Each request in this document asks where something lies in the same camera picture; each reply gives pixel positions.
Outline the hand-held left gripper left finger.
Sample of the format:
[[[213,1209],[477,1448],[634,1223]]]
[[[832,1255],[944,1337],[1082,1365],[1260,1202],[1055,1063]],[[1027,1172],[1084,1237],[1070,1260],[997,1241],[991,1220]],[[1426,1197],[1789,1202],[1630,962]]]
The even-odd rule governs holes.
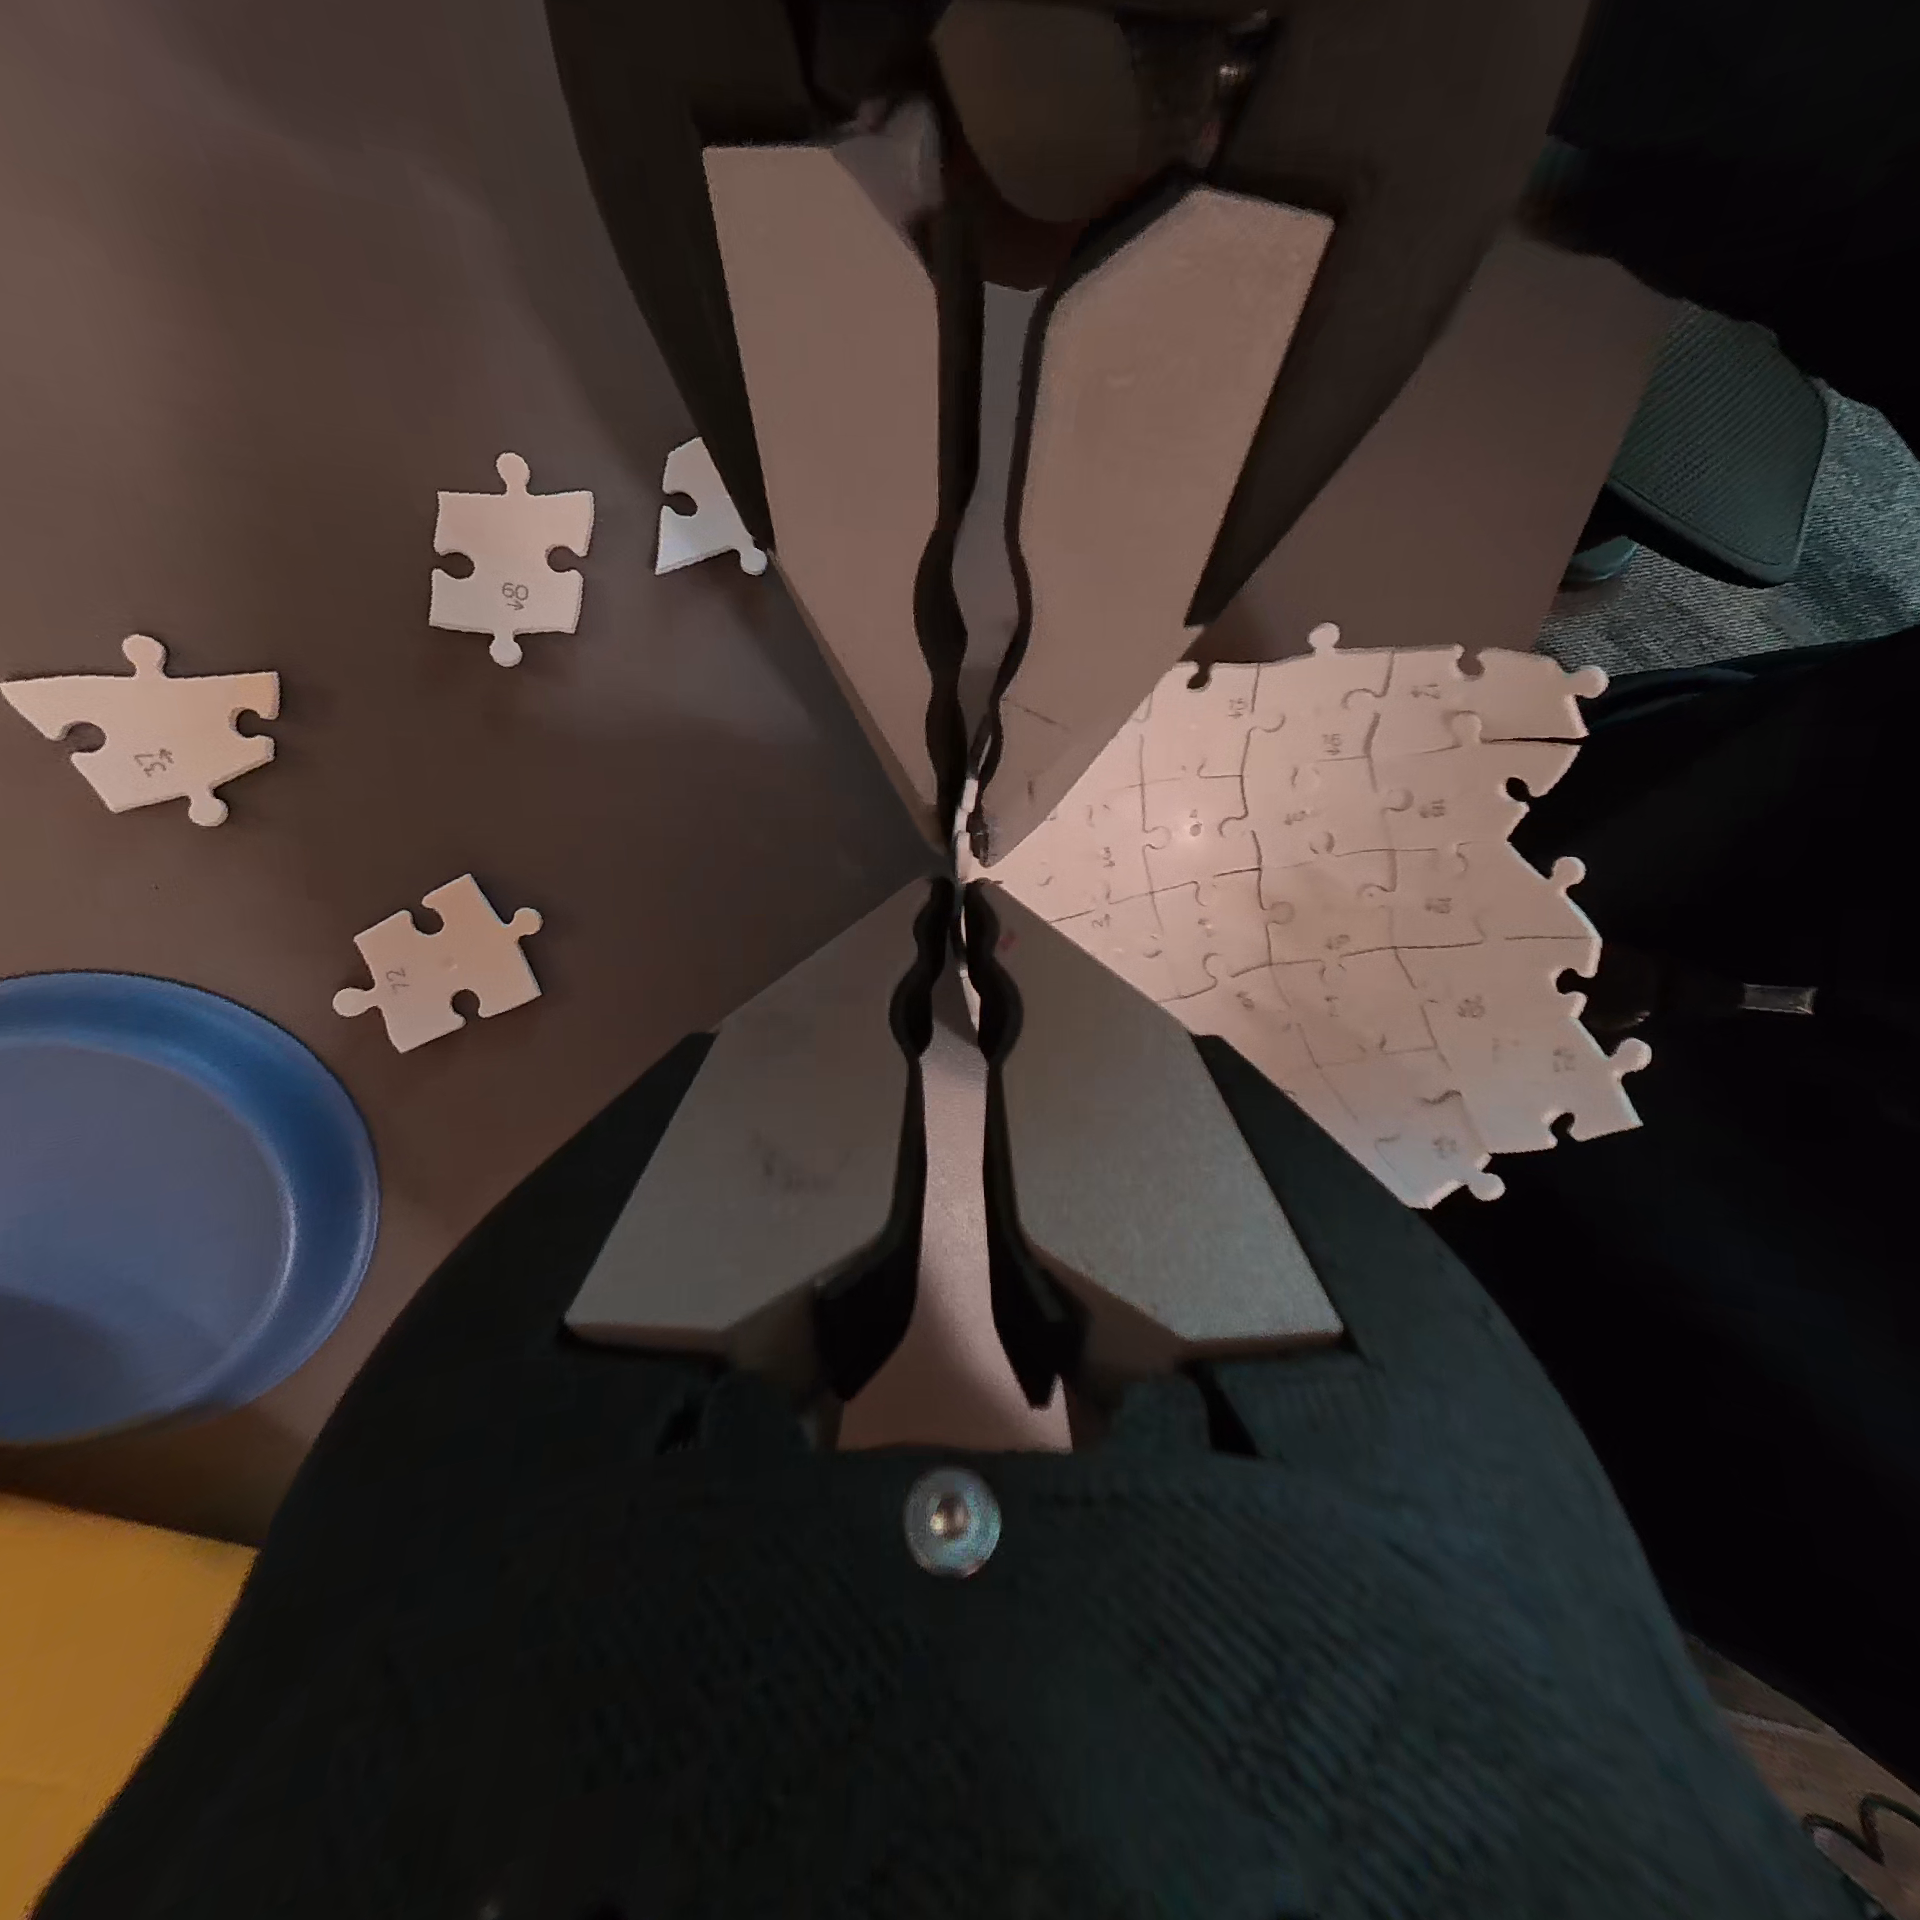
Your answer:
[[[875,1377],[916,1300],[919,1057],[951,918],[954,881],[907,881],[714,1029],[572,1335],[719,1356],[804,1404]]]

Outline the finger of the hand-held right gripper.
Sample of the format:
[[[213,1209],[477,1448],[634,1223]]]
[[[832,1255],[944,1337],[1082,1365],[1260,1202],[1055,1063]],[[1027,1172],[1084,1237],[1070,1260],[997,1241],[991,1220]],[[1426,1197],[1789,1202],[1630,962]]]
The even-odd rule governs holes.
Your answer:
[[[1176,184],[1103,228],[1021,373],[1018,643],[991,695],[988,861],[1066,796],[1194,636],[1188,615],[1334,222]]]
[[[938,847],[916,568],[939,520],[939,319],[912,228],[944,199],[939,142],[782,139],[701,163],[775,564]]]

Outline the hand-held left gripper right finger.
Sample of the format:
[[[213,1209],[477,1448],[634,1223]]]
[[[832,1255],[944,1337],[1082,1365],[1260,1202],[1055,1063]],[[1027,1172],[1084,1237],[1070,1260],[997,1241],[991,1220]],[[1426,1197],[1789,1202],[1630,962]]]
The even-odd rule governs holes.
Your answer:
[[[967,886],[962,944],[988,1300],[1026,1398],[1342,1342],[1188,1029],[991,881]]]

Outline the blue and white puzzle ball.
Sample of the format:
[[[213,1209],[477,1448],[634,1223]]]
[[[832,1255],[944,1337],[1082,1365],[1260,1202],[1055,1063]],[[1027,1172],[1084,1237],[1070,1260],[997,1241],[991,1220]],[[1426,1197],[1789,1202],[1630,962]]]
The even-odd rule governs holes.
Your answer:
[[[1640,1127],[1644,1040],[1582,1026],[1574,855],[1510,847],[1609,675],[1529,651],[1182,660],[1055,810],[973,866],[1232,1040],[1409,1209],[1500,1197],[1500,1157]]]

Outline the white puzzle piece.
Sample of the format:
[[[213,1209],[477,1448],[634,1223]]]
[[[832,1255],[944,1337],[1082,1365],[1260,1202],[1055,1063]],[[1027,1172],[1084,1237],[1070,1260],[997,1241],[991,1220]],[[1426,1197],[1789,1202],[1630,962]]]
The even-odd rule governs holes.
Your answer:
[[[2,698],[50,742],[77,725],[102,731],[70,764],[112,814],[181,801],[195,826],[225,821],[222,788],[278,754],[272,734],[239,731],[239,721],[278,719],[279,675],[168,675],[165,647],[143,632],[123,636],[120,654],[130,673],[11,678]]]
[[[701,438],[677,443],[658,475],[656,573],[707,557],[733,557],[751,577],[767,573],[767,550],[753,541]]]
[[[532,493],[529,463],[496,454],[496,493],[439,493],[434,550],[468,557],[464,577],[431,572],[429,623],[443,632],[489,636],[499,667],[523,660],[523,632],[575,632],[585,577],[559,572],[559,547],[589,554],[594,493]]]
[[[414,1051],[464,1026],[458,997],[472,997],[484,1017],[541,997],[523,952],[523,941],[541,931],[534,906],[496,918],[472,876],[431,888],[422,906],[439,922],[438,931],[422,931],[412,910],[395,910],[355,932],[368,983],[336,988],[336,1016],[377,1013],[392,1047]]]
[[[1002,902],[988,867],[986,747],[971,747],[948,821],[948,965],[962,987],[978,1054],[991,1063],[1018,1035],[1018,991],[1002,970]]]

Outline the grey mesh office chair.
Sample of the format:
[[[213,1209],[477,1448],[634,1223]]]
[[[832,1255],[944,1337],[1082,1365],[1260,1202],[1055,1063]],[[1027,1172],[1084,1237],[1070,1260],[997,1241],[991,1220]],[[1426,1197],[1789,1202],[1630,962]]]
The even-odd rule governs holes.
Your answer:
[[[1915,451],[1769,331],[1678,304],[1558,595],[1606,590],[1640,557],[1786,589],[1805,547],[1859,547],[1915,589]]]

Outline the person's torso in dark clothing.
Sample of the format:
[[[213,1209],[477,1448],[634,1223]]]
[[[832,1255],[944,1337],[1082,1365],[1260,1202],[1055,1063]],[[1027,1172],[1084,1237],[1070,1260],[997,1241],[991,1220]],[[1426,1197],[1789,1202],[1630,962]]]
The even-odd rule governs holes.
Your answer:
[[[1633,1026],[1640,1127],[1433,1223],[1594,1441],[1673,1612],[1915,1785],[1915,626],[1636,673],[1514,850],[1604,944],[1820,987]]]

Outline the blue round plastic stand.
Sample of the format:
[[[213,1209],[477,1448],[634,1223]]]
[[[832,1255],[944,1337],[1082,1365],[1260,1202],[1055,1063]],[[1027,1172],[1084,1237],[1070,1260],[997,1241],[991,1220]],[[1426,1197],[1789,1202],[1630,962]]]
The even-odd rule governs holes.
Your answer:
[[[2,980],[2,1443],[257,1402],[339,1325],[377,1235],[346,1086],[172,980]]]

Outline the black badge reel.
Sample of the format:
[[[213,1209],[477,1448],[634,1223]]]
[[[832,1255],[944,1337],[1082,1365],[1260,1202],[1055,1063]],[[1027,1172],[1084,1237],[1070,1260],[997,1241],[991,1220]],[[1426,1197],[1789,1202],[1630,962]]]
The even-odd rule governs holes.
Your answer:
[[[1820,987],[1744,980],[1690,958],[1609,944],[1606,975],[1617,983],[1633,1026],[1707,1026],[1734,1017],[1811,1017]]]

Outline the yellow plastic bin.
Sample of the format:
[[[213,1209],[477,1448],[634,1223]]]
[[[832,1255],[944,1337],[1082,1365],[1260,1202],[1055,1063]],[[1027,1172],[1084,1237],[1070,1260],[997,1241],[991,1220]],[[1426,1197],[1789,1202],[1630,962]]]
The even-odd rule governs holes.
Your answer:
[[[255,1552],[2,1496],[2,1918],[45,1883],[200,1675]]]

